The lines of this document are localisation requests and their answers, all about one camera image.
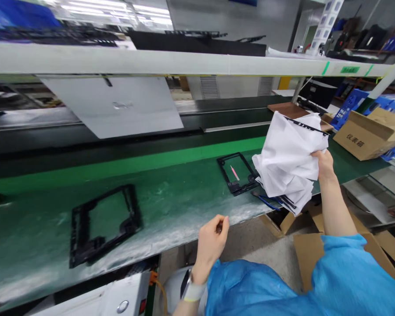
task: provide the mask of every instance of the shelf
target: shelf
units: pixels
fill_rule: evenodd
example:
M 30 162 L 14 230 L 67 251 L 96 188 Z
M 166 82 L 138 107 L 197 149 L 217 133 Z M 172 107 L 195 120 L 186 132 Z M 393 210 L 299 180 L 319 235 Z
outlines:
M 395 218 L 388 214 L 388 207 L 395 205 L 395 197 L 376 180 L 366 177 L 361 181 L 347 182 L 343 186 L 383 225 L 395 223 Z
M 354 77 L 347 77 L 348 79 L 350 79 L 350 80 L 355 80 L 355 81 L 360 81 L 361 83 L 367 83 L 367 84 L 371 84 L 371 85 L 373 85 L 373 86 L 376 86 L 377 85 L 377 83 L 374 83 L 374 82 L 371 82 L 371 81 L 368 81 L 368 80 L 364 80 L 364 79 L 358 79 L 358 78 L 354 78 Z M 395 88 L 394 87 L 391 87 L 391 86 L 389 86 L 388 88 L 386 88 L 386 90 L 390 90 L 390 91 L 394 91 L 395 92 Z
M 386 55 L 395 55 L 395 51 L 392 50 L 359 50 L 359 49 L 350 49 L 351 51 L 357 52 L 357 53 L 369 53 L 369 54 L 386 54 Z
M 392 65 L 281 53 L 269 57 L 0 42 L 0 74 L 384 76 Z

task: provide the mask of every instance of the wrist strap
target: wrist strap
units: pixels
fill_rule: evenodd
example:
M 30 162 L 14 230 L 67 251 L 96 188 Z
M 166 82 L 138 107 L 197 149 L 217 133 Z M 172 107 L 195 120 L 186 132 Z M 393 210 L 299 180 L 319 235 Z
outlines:
M 186 284 L 182 299 L 185 302 L 197 302 L 202 298 L 203 293 L 206 289 L 206 283 L 198 285 L 192 282 L 192 274 L 189 276 L 189 280 Z

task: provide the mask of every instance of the workbench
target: workbench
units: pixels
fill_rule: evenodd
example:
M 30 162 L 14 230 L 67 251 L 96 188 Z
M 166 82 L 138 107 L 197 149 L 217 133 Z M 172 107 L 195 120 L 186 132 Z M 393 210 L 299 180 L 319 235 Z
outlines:
M 168 151 L 0 179 L 0 193 L 8 196 L 0 207 L 0 302 L 7 302 L 3 309 L 193 241 L 216 214 L 228 215 L 235 225 L 272 211 L 250 192 L 234 197 L 216 162 L 218 156 L 240 151 L 251 163 L 252 155 L 261 152 L 264 136 L 220 141 L 243 132 L 265 134 L 267 128 L 190 136 L 188 144 L 199 144 L 204 137 L 207 145 L 177 150 L 172 150 L 173 140 L 160 140 Z M 388 165 L 381 159 L 360 162 L 332 139 L 329 150 L 340 183 Z M 146 152 L 143 145 L 141 152 Z M 93 265 L 69 269 L 72 208 L 127 183 L 136 186 L 142 230 Z M 99 218 L 98 228 L 115 232 L 123 212 L 125 206 L 112 205 Z

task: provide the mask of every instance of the hand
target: hand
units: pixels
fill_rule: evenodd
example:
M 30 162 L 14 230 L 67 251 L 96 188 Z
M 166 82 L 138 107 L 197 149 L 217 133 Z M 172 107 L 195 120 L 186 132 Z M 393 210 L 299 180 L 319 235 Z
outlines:
M 334 159 L 330 154 L 329 150 L 326 149 L 325 153 L 321 151 L 315 151 L 312 153 L 313 157 L 319 160 L 319 180 L 331 179 L 335 177 L 334 172 Z
M 198 255 L 192 269 L 193 283 L 204 284 L 208 280 L 215 261 L 219 259 L 224 250 L 229 228 L 228 216 L 217 215 L 199 231 Z

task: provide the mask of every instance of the conveyor belt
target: conveyor belt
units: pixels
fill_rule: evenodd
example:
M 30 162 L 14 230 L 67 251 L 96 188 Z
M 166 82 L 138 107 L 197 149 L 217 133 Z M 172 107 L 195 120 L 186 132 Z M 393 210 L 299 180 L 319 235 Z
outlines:
M 273 114 L 266 105 L 287 100 L 271 96 L 198 101 L 196 108 L 206 113 L 183 113 L 181 119 L 184 130 L 268 122 Z M 219 111 L 226 108 L 235 111 Z M 1 131 L 0 178 L 244 140 L 265 136 L 267 129 L 256 126 L 134 143 L 130 142 L 134 136 L 99 140 L 83 124 Z

